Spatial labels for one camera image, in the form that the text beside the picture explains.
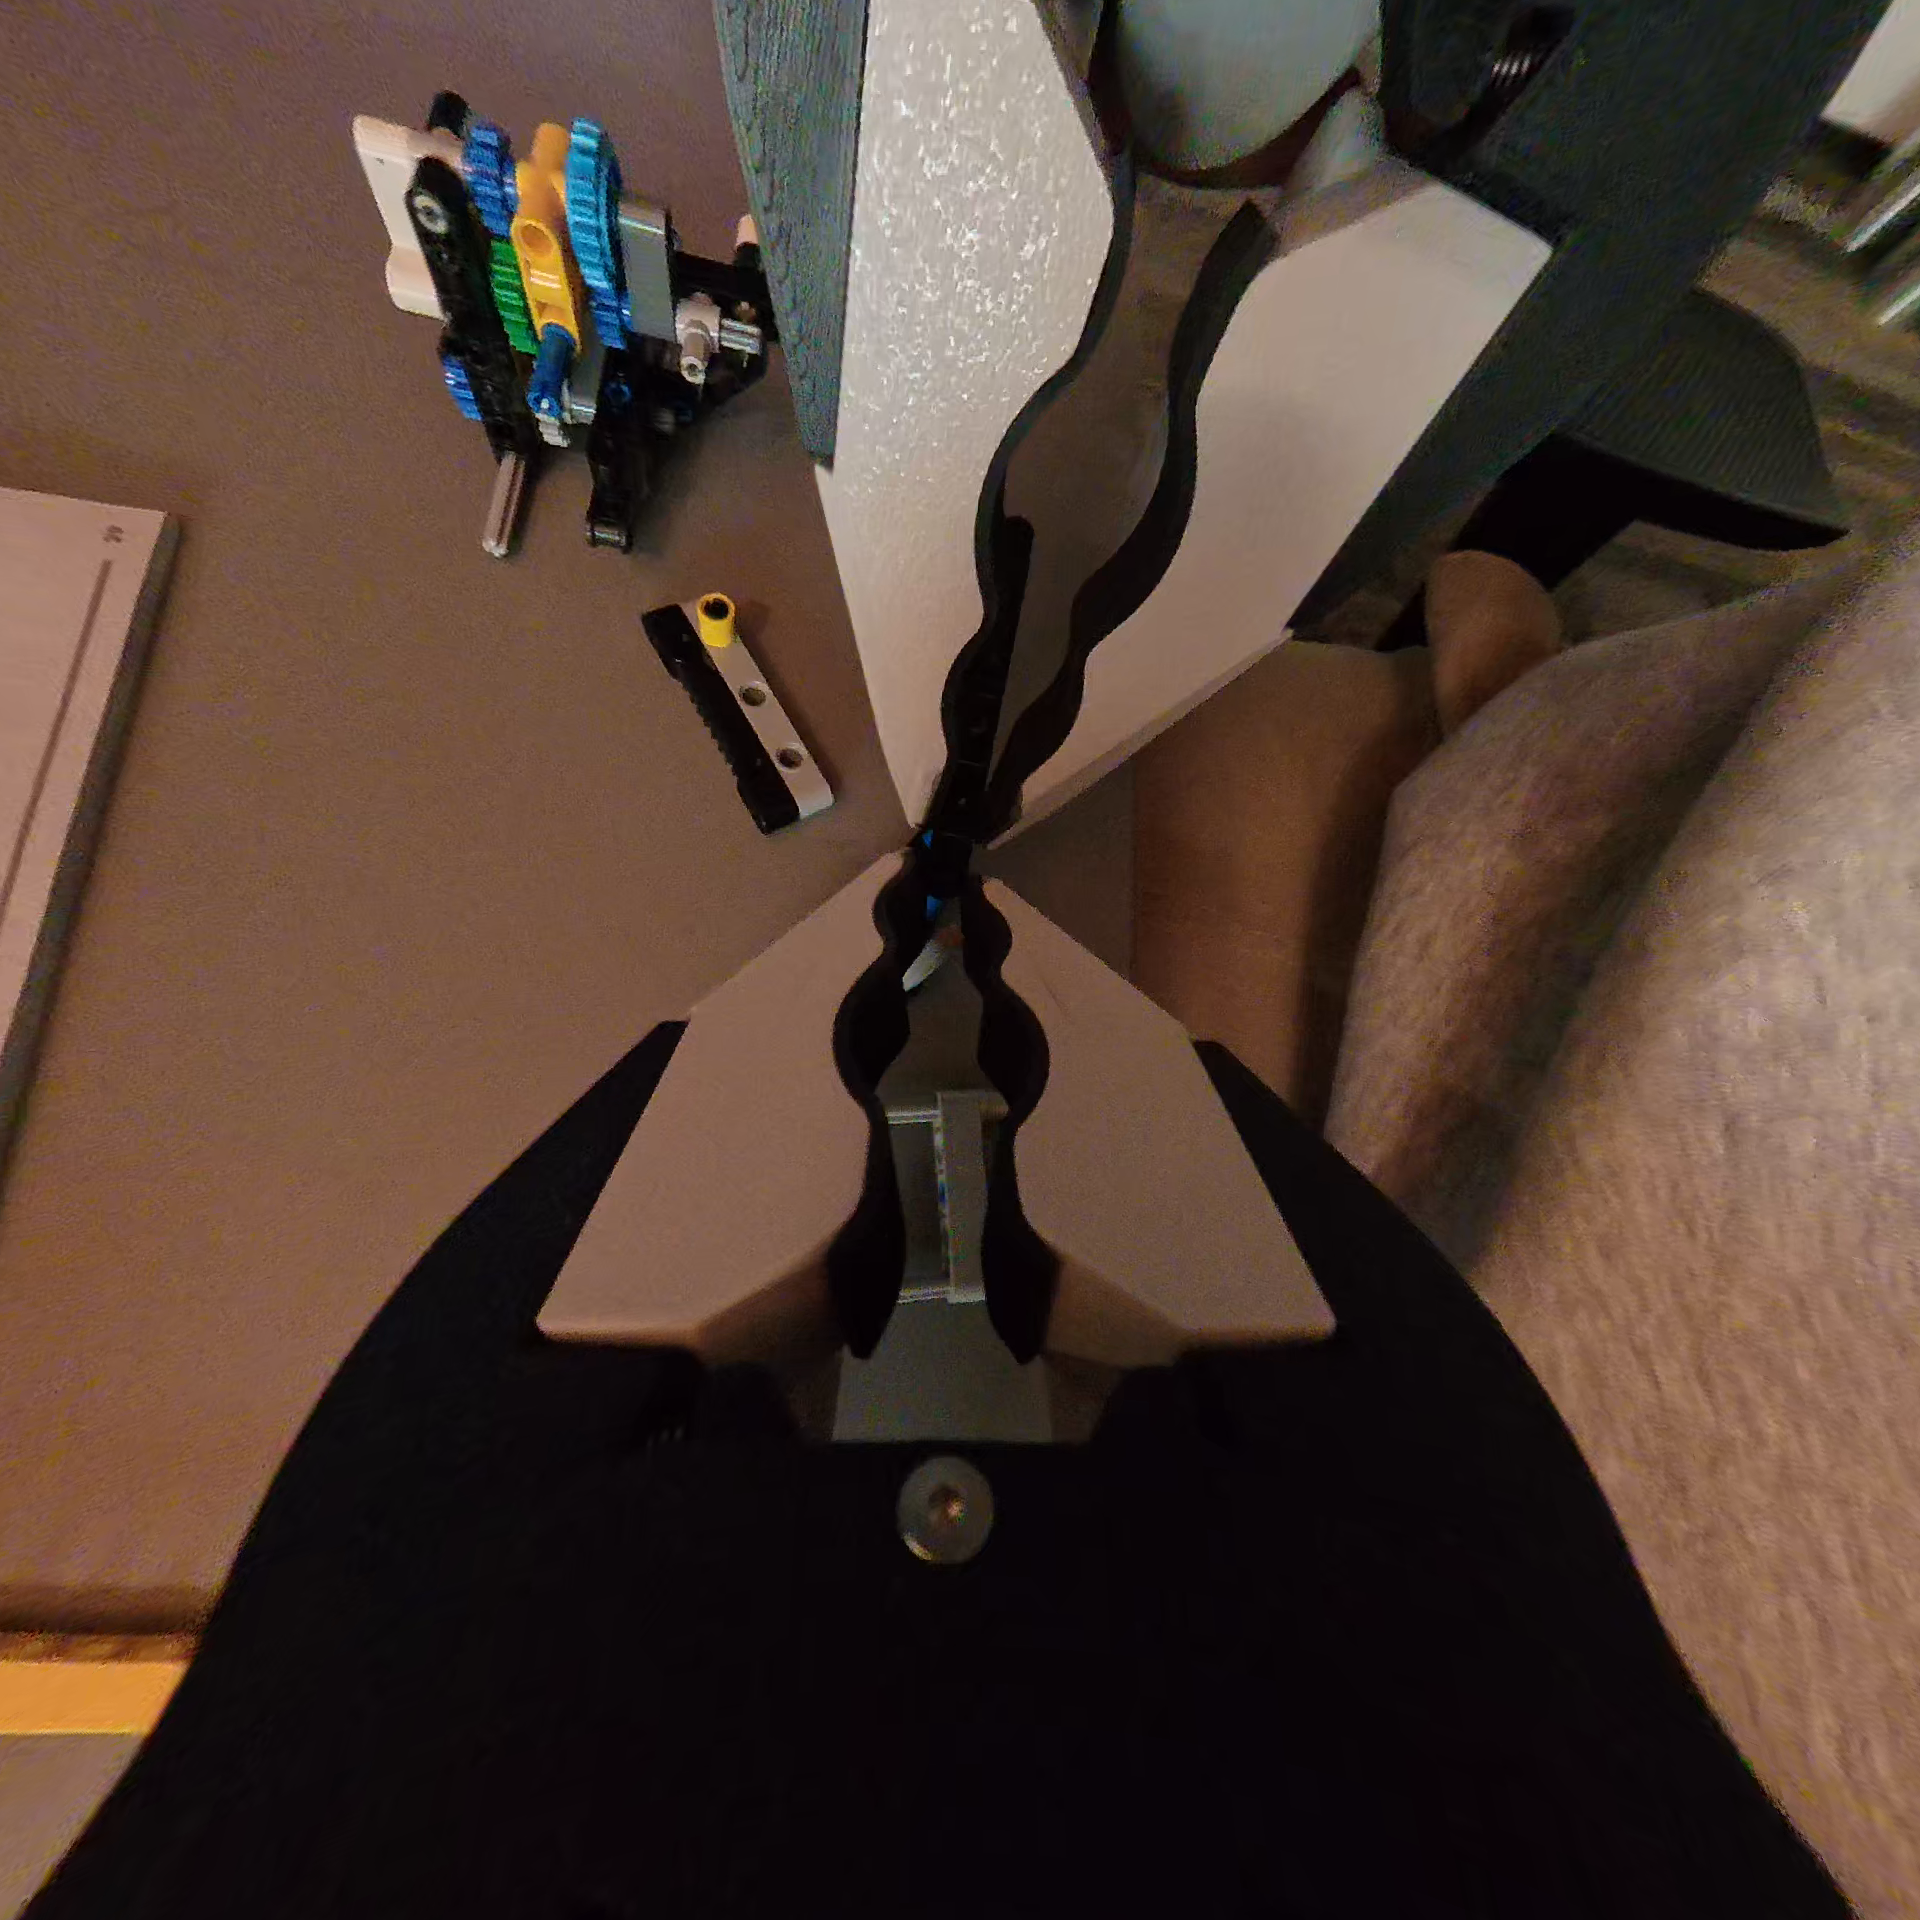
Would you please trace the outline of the black and white lego rack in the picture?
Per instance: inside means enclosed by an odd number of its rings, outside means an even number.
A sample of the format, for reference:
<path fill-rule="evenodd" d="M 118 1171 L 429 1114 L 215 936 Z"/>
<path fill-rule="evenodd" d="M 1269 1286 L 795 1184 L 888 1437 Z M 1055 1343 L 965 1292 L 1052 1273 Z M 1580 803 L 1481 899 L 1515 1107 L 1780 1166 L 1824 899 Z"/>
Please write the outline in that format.
<path fill-rule="evenodd" d="M 756 832 L 776 835 L 831 807 L 831 788 L 761 674 L 728 596 L 650 609 L 641 630 L 694 710 Z"/>

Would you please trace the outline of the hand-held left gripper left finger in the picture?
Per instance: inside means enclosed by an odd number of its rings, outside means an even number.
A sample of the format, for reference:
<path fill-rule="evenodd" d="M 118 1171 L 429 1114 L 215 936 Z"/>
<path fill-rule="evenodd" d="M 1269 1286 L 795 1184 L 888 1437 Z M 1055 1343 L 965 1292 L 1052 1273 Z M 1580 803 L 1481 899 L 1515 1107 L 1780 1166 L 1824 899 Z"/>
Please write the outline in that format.
<path fill-rule="evenodd" d="M 831 1429 L 845 1338 L 828 1245 L 869 1153 L 831 1022 L 882 957 L 874 902 L 902 865 L 873 861 L 693 1005 L 541 1303 L 541 1335 L 750 1362 L 802 1433 Z"/>

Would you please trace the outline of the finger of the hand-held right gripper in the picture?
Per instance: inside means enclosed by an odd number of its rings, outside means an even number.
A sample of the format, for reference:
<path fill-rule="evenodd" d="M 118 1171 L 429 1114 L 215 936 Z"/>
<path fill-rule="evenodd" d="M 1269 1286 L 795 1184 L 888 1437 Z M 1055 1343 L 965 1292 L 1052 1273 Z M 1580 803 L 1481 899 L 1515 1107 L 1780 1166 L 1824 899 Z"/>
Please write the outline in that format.
<path fill-rule="evenodd" d="M 1064 661 L 987 779 L 984 842 L 1287 637 L 1547 258 L 1544 236 L 1393 159 L 1235 208 L 1173 331 L 1151 489 L 1074 587 Z"/>
<path fill-rule="evenodd" d="M 820 468 L 878 748 L 917 823 L 984 621 L 989 468 L 1084 338 L 1114 247 L 1096 2 L 869 2 L 835 448 Z"/>

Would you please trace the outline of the tan cloth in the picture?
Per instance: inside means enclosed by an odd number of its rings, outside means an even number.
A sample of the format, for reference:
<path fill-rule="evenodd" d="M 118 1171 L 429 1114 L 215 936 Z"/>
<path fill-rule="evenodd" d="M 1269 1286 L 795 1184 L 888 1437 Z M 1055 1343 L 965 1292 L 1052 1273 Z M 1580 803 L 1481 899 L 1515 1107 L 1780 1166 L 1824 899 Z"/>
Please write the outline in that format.
<path fill-rule="evenodd" d="M 1564 649 L 1550 590 L 1490 551 L 1434 563 L 1427 642 L 1287 640 L 1132 762 L 1131 975 L 1322 1122 L 1397 788 Z"/>

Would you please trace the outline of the grey lego piece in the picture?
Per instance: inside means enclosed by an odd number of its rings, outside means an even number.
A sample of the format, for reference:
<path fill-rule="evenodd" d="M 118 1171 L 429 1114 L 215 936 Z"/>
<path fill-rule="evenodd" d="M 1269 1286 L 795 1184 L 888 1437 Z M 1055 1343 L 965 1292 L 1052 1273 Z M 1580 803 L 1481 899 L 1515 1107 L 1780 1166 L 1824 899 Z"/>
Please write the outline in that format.
<path fill-rule="evenodd" d="M 958 899 L 926 899 L 925 947 L 902 973 L 906 1037 L 882 1074 L 905 1219 L 902 1305 L 979 1305 L 989 1169 L 1005 1101 L 975 1062 L 979 997 Z"/>

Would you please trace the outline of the black lego beam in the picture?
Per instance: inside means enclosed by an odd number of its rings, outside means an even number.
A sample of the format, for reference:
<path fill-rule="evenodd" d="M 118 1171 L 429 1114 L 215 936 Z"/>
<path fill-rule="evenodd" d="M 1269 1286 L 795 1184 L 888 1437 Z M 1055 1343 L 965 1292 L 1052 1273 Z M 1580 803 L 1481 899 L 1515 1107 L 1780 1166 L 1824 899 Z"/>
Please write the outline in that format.
<path fill-rule="evenodd" d="M 941 697 L 944 769 L 925 809 L 925 846 L 975 846 L 987 840 L 987 789 L 1027 587 L 1033 547 L 1033 522 L 991 507 L 987 547 L 979 551 L 979 559 L 987 559 L 984 621 L 953 661 Z"/>

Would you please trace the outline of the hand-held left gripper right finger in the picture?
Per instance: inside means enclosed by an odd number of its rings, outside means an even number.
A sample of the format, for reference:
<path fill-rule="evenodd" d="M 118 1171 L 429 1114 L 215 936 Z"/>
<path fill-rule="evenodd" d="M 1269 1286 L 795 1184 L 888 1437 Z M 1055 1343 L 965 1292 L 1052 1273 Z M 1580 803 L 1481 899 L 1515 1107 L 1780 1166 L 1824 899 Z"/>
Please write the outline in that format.
<path fill-rule="evenodd" d="M 1123 1376 L 1328 1338 L 1334 1315 L 1201 1049 L 1008 884 L 963 899 L 975 1062 L 1003 1101 L 979 1269 L 1055 1433 Z"/>

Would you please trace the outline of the yellow lego beam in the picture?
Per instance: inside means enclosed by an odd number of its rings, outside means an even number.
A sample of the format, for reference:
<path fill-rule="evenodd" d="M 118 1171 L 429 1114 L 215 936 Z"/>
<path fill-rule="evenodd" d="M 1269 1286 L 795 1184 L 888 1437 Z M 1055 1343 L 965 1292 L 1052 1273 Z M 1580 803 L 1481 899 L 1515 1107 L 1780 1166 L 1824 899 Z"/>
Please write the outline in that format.
<path fill-rule="evenodd" d="M 198 1639 L 3 1633 L 3 1737 L 148 1737 Z"/>

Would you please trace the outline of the metal chair leg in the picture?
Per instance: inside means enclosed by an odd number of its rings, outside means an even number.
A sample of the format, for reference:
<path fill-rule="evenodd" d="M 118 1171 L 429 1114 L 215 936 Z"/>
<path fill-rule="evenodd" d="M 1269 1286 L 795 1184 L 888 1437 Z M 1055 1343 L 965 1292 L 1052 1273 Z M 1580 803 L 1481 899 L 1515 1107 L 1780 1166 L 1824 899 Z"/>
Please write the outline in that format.
<path fill-rule="evenodd" d="M 1865 318 L 1882 331 L 1918 331 L 1918 131 L 1867 174 L 1838 244 L 1859 267 Z"/>

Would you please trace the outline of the lego gear assembly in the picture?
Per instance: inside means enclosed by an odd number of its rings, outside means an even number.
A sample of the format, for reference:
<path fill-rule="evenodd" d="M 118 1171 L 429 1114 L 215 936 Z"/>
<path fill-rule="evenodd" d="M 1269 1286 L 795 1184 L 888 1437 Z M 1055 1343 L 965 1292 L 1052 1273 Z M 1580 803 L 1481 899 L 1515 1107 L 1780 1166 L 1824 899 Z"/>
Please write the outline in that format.
<path fill-rule="evenodd" d="M 436 323 L 448 397 L 497 463 L 483 551 L 516 551 L 561 455 L 587 468 L 587 547 L 631 551 L 658 450 L 779 344 L 755 218 L 724 258 L 685 252 L 665 206 L 627 194 L 599 122 L 541 125 L 516 154 L 457 93 L 421 129 L 357 114 L 350 144 L 387 239 L 387 301 Z"/>

